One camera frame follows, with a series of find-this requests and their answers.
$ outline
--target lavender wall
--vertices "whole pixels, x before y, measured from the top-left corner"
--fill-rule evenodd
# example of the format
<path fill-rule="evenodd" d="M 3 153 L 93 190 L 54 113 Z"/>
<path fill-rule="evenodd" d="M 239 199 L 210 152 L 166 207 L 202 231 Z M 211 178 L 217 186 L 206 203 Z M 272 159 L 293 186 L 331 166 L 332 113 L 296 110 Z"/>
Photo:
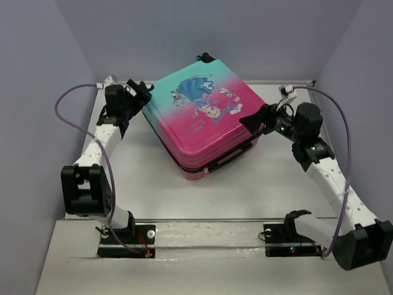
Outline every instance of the lavender wall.
<path fill-rule="evenodd" d="M 56 0 L 93 74 L 156 80 L 208 51 L 245 80 L 316 79 L 361 0 Z"/>
<path fill-rule="evenodd" d="M 391 0 L 364 0 L 317 86 L 342 105 L 351 128 L 353 187 L 382 220 L 393 222 L 393 22 Z M 319 98 L 342 169 L 346 135 L 331 103 Z M 393 249 L 382 263 L 393 292 Z"/>
<path fill-rule="evenodd" d="M 52 0 L 0 1 L 0 294 L 35 294 L 63 205 L 60 170 L 84 137 L 61 123 L 61 92 L 93 75 Z M 92 90 L 61 110 L 88 124 Z"/>

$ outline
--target black mounting bracket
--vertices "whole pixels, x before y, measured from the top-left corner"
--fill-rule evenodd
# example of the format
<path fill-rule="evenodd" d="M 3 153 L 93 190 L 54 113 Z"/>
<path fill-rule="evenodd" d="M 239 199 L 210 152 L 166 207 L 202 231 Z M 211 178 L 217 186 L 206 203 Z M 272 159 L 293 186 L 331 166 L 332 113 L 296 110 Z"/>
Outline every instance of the black mounting bracket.
<path fill-rule="evenodd" d="M 101 234 L 97 249 L 101 258 L 155 258 L 155 224 L 135 225 L 134 235 L 128 229 L 114 229 L 120 241 L 133 251 L 120 245 L 107 227 L 96 229 Z"/>

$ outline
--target white arm link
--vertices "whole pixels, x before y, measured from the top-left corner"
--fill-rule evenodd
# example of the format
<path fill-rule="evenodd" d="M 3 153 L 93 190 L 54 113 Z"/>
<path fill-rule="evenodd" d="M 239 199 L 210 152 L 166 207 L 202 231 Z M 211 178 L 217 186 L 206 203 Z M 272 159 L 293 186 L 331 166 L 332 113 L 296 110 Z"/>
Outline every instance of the white arm link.
<path fill-rule="evenodd" d="M 103 144 L 109 158 L 111 157 L 113 150 L 116 148 L 116 145 L 118 145 L 122 140 L 119 127 L 109 124 L 97 126 L 94 136 L 96 140 L 99 140 Z M 97 164 L 104 167 L 104 169 L 106 168 L 103 152 L 99 148 L 96 140 L 91 140 L 82 156 L 74 163 L 74 165 L 78 165 L 80 167 L 91 167 L 93 164 Z"/>
<path fill-rule="evenodd" d="M 343 205 L 345 177 L 335 159 L 322 159 L 318 164 L 312 163 L 307 169 L 307 175 L 315 181 L 334 213 L 339 216 Z M 375 224 L 378 219 L 360 200 L 352 187 L 349 187 L 346 214 L 341 226 L 342 234 L 355 229 L 356 224 L 362 227 Z"/>

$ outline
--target teal and pink suitcase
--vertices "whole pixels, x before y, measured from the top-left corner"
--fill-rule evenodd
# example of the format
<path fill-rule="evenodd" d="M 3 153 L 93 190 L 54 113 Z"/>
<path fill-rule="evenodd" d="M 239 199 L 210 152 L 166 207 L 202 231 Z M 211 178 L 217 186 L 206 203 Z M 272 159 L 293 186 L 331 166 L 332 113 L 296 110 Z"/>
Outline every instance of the teal and pink suitcase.
<path fill-rule="evenodd" d="M 204 53 L 197 62 L 153 83 L 142 110 L 190 180 L 232 162 L 258 142 L 239 123 L 264 101 L 224 63 Z"/>

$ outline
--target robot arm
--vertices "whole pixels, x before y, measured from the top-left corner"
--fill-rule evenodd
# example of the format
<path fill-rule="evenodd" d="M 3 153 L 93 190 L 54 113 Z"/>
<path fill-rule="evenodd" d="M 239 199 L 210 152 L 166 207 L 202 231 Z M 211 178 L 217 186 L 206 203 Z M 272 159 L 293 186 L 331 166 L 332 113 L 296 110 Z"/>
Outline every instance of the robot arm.
<path fill-rule="evenodd" d="M 111 226 L 129 229 L 133 233 L 132 213 L 112 206 L 112 190 L 105 174 L 106 161 L 98 141 L 110 158 L 124 137 L 131 118 L 150 101 L 151 89 L 147 89 L 143 82 L 137 84 L 132 80 L 124 87 L 113 76 L 104 81 L 103 89 L 106 105 L 96 124 L 95 138 L 72 166 L 64 166 L 61 171 L 64 204 L 68 214 L 88 216 L 105 225 L 113 210 Z"/>
<path fill-rule="evenodd" d="M 282 100 L 265 104 L 240 122 L 251 132 L 264 124 L 263 132 L 278 132 L 293 142 L 292 153 L 307 175 L 319 186 L 337 216 L 341 213 L 346 180 L 333 151 L 319 137 L 322 116 L 314 104 L 302 103 L 296 114 L 288 115 L 286 106 L 296 98 L 291 85 L 279 88 Z M 295 236 L 308 237 L 321 247 L 328 248 L 335 227 L 317 219 L 306 210 L 293 211 L 284 220 L 287 240 Z M 348 189 L 341 235 L 333 248 L 337 263 L 345 270 L 361 267 L 386 259 L 393 241 L 393 225 L 381 222 L 360 200 L 352 187 Z"/>

